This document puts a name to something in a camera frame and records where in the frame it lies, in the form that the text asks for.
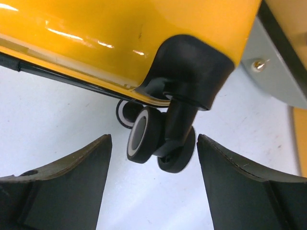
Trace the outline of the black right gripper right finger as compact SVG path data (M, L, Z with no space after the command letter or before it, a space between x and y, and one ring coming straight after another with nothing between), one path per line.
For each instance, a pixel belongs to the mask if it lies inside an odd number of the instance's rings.
M304 230L307 180L243 157L206 135L198 156L216 230Z

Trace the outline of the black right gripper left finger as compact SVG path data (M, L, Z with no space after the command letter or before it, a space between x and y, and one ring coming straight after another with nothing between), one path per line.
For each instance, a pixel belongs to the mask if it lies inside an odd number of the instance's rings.
M63 158L0 179L3 230L96 229L112 151L103 135Z

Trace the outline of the yellow Pikachu suitcase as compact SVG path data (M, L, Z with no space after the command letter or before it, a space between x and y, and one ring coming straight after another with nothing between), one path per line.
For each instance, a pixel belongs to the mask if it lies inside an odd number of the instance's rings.
M259 0L3 0L0 64L119 99L127 158L178 173L241 61Z

